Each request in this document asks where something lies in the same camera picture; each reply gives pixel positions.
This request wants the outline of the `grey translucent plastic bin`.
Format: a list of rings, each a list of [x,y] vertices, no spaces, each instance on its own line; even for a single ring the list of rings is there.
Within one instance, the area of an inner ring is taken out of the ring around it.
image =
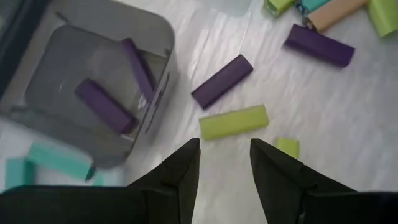
[[[155,79],[146,102],[121,43],[130,38]],[[0,114],[75,147],[101,168],[150,148],[179,78],[175,34],[160,15],[112,0],[52,0],[0,97]],[[139,125],[117,134],[75,94],[90,78]]]

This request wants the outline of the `black table frame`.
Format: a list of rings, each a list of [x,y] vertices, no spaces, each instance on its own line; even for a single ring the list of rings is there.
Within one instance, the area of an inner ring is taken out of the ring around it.
[[[52,0],[0,0],[0,97]]]

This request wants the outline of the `tan wooden block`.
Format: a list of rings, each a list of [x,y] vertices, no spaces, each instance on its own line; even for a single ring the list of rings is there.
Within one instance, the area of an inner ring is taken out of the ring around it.
[[[365,6],[369,0],[331,0],[306,15],[306,28],[322,33],[330,27]]]

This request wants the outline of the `teal wooden block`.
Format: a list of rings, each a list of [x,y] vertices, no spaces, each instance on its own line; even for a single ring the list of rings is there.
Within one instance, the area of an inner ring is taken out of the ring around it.
[[[302,14],[308,14],[322,7],[329,1],[331,0],[299,0],[298,8],[301,10]]]
[[[5,188],[35,184],[35,164],[25,158],[12,158],[6,162]]]
[[[27,158],[35,165],[84,181],[91,180],[96,174],[96,167],[86,157],[38,142],[31,145]]]

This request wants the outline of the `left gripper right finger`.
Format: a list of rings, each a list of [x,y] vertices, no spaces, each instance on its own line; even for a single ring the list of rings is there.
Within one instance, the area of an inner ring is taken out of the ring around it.
[[[297,224],[307,192],[354,192],[258,138],[251,140],[250,159],[268,224]]]

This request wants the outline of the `purple wooden block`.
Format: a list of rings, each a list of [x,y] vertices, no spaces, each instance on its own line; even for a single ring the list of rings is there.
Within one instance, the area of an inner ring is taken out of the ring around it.
[[[194,89],[191,95],[205,110],[250,75],[253,70],[253,66],[240,54]]]
[[[297,24],[293,24],[284,44],[341,68],[350,64],[355,51],[350,45]]]
[[[90,78],[76,87],[75,94],[117,134],[128,134],[139,125],[131,112]]]
[[[139,88],[144,95],[146,102],[150,103],[154,97],[156,88],[153,74],[132,39],[123,39],[121,43],[127,53],[127,57],[130,61],[131,68],[135,74]]]

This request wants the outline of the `lime green wooden block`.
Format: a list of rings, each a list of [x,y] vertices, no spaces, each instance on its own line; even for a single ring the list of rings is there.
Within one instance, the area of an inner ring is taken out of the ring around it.
[[[398,31],[398,3],[396,0],[369,0],[368,14],[380,37]]]
[[[268,124],[269,118],[264,105],[199,119],[201,136],[206,141],[265,128]]]
[[[296,0],[264,0],[264,7],[274,16],[279,17],[288,10]]]
[[[275,146],[282,152],[298,159],[300,155],[300,142],[296,139],[277,138]]]

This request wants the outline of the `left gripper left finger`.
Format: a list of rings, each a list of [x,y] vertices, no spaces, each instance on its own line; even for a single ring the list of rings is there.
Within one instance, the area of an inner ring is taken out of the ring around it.
[[[192,138],[129,186],[144,194],[146,224],[191,224],[200,173],[200,140]]]

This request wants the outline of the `white plastic table sheet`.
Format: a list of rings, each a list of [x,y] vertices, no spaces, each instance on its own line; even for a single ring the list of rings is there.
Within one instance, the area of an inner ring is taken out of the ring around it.
[[[250,140],[300,142],[300,160],[355,190],[398,191],[398,32],[376,33],[365,9],[327,31],[355,48],[343,69],[284,46],[296,9],[280,17],[263,0],[115,0],[166,18],[176,36],[180,80],[153,145],[103,171],[127,185],[200,135],[199,119],[264,105],[266,128],[201,141],[193,224],[266,224],[249,156]],[[203,110],[191,92],[243,55],[254,70]]]

